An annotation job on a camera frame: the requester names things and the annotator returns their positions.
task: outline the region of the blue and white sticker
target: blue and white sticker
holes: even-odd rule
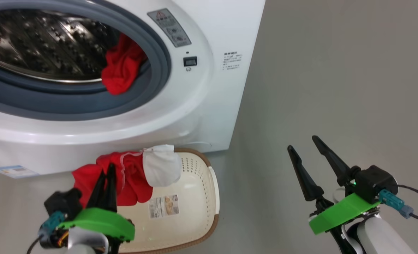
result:
[[[21,165],[0,167],[0,173],[15,179],[39,175],[37,172],[26,169]]]

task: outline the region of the green bracket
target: green bracket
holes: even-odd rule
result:
[[[74,220],[62,222],[59,227],[69,229],[78,226],[104,235],[117,238],[121,241],[133,241],[135,227],[128,220],[116,212],[100,208],[83,209]]]
[[[317,235],[342,225],[379,204],[380,202],[369,204],[357,194],[353,193],[317,215],[309,222],[309,226],[314,234]]]

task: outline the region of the gray floor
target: gray floor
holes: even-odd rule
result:
[[[286,152],[295,146],[329,198],[337,185],[315,134],[349,165],[376,164],[418,187],[418,0],[267,1],[231,147],[209,155],[219,225],[178,253],[338,253],[307,225],[314,204]],[[72,183],[70,174],[0,175],[0,254],[23,253],[46,219],[44,199]],[[417,194],[399,196],[418,212]],[[418,253],[418,221],[382,210]]]

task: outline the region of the plastic basket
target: plastic basket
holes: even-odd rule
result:
[[[135,224],[135,239],[120,253],[159,254],[199,244],[209,238],[219,220],[219,186],[208,159],[198,151],[175,148],[182,160],[180,180],[153,190],[151,200],[177,195],[178,214],[151,218],[150,202],[119,206],[118,213]]]

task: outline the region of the red cloth in washing machine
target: red cloth in washing machine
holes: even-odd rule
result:
[[[109,93],[119,95],[126,92],[137,77],[144,59],[146,54],[140,46],[127,35],[121,34],[118,44],[107,51],[107,67],[101,73],[102,83]]]
[[[117,172],[118,206],[133,206],[137,201],[145,203],[151,198],[153,187],[146,181],[142,152],[114,152],[99,156],[96,164],[88,164],[72,172],[74,187],[82,192],[82,207],[86,207],[101,170],[107,174],[110,163],[115,165]]]

